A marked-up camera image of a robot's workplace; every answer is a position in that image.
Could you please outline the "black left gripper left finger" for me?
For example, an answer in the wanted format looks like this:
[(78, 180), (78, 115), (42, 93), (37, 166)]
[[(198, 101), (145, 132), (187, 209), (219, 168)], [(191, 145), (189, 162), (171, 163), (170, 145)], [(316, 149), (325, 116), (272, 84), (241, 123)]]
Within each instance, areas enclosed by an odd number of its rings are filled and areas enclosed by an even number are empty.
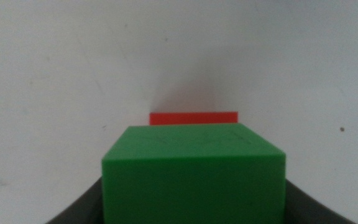
[(103, 224), (101, 178), (47, 224)]

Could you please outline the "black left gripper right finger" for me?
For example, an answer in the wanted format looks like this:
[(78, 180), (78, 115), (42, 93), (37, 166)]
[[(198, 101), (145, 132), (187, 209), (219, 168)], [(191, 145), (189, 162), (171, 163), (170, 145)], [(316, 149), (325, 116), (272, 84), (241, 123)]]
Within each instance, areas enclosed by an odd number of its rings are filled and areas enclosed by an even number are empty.
[(285, 224), (356, 224), (286, 180)]

